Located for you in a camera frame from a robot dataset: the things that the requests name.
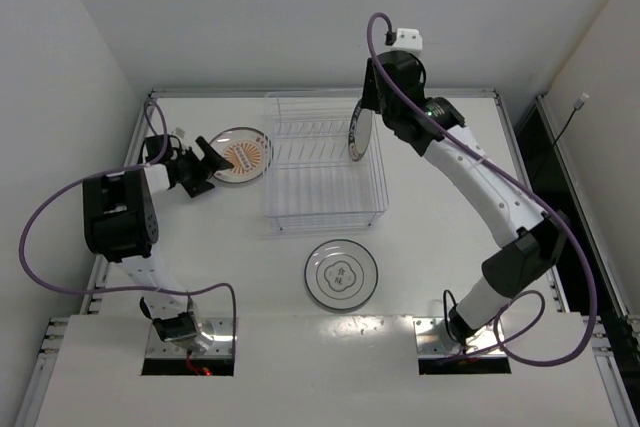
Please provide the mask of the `white plate with black characters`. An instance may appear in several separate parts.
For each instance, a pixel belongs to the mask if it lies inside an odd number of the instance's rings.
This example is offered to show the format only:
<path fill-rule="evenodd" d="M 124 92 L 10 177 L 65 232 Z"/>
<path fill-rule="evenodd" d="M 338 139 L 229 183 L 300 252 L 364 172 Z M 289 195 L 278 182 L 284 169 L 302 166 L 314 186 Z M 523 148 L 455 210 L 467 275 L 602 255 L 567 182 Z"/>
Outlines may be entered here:
<path fill-rule="evenodd" d="M 360 243 L 332 239 L 317 246 L 304 267 L 311 300 L 334 313 L 356 311 L 373 297 L 379 283 L 374 256 Z"/>

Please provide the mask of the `orange sunburst pattern plate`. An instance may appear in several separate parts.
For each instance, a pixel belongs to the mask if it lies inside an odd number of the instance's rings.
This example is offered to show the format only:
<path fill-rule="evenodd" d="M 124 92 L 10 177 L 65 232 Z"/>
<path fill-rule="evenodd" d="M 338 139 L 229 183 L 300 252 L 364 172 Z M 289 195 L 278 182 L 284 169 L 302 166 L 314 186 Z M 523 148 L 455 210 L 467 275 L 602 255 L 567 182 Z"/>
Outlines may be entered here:
<path fill-rule="evenodd" d="M 232 164 L 230 169 L 218 171 L 214 179 L 226 184 L 240 185 L 259 178 L 270 166 L 273 146 L 269 137 L 252 127 L 234 127 L 218 133 L 210 146 Z"/>

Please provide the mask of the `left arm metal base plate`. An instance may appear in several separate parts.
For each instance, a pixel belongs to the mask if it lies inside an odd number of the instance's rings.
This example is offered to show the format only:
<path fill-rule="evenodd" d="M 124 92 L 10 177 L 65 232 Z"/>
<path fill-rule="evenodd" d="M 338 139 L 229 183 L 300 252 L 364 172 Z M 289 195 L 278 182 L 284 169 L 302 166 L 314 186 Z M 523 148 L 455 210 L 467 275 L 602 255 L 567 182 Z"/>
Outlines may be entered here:
<path fill-rule="evenodd" d="M 196 335 L 174 341 L 162 341 L 151 327 L 145 358 L 179 360 L 191 352 L 195 359 L 228 360 L 232 358 L 234 340 L 231 318 L 203 319 Z"/>

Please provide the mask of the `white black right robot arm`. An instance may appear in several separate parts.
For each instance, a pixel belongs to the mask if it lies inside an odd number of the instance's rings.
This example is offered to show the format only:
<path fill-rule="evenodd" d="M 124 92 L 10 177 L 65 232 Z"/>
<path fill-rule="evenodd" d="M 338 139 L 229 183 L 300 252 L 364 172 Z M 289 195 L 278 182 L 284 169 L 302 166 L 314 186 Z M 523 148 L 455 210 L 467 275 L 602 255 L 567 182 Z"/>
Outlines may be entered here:
<path fill-rule="evenodd" d="M 225 130 L 250 121 L 250 99 L 215 100 L 193 123 L 208 146 L 235 166 L 252 161 L 257 181 L 227 186 L 174 216 L 169 246 L 184 254 L 180 273 L 196 287 L 240 285 L 254 312 L 314 306 L 351 313 L 373 299 L 379 271 L 415 292 L 454 246 L 441 231 L 439 190 L 420 187 L 420 162 L 439 170 L 486 224 L 497 252 L 479 280 L 445 311 L 443 330 L 464 344 L 543 275 L 566 236 L 520 188 L 493 172 L 462 115 L 424 93 L 420 62 L 381 56 L 402 87 L 394 93 L 374 68 L 365 95 L 274 94 L 265 133 Z"/>

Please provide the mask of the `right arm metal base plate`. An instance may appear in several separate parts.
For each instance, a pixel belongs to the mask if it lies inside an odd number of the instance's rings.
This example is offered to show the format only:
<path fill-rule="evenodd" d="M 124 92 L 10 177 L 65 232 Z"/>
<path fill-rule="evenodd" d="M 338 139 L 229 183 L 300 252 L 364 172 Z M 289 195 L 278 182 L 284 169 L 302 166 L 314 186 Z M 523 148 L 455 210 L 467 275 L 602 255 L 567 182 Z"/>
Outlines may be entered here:
<path fill-rule="evenodd" d="M 419 360 L 439 360 L 454 356 L 499 358 L 506 354 L 497 346 L 491 324 L 480 328 L 465 345 L 454 341 L 447 333 L 442 317 L 413 319 L 417 356 Z"/>

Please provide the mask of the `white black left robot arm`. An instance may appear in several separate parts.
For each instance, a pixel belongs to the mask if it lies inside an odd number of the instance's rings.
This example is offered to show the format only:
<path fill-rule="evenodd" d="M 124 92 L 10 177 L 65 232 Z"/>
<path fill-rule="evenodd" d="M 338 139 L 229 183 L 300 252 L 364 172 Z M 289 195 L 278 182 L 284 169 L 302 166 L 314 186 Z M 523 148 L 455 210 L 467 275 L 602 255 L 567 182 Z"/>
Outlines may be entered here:
<path fill-rule="evenodd" d="M 196 145 L 201 156 L 175 136 L 147 137 L 139 154 L 142 167 L 83 181 L 82 205 L 87 247 L 143 289 L 139 308 L 159 339 L 202 354 L 213 344 L 213 326 L 199 315 L 193 296 L 166 266 L 156 246 L 154 208 L 155 195 L 177 186 L 191 198 L 213 190 L 214 174 L 233 167 L 203 137 Z"/>

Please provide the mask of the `green rimmed white plate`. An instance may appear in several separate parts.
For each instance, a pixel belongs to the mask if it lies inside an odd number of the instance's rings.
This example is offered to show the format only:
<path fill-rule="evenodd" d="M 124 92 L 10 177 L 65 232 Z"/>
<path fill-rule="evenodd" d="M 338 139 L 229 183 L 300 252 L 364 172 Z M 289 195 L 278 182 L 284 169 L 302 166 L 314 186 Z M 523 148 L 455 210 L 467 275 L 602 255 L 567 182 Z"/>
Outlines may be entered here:
<path fill-rule="evenodd" d="M 353 110 L 348 129 L 348 152 L 352 161 L 359 162 L 365 156 L 373 128 L 373 112 L 362 106 L 359 100 Z"/>

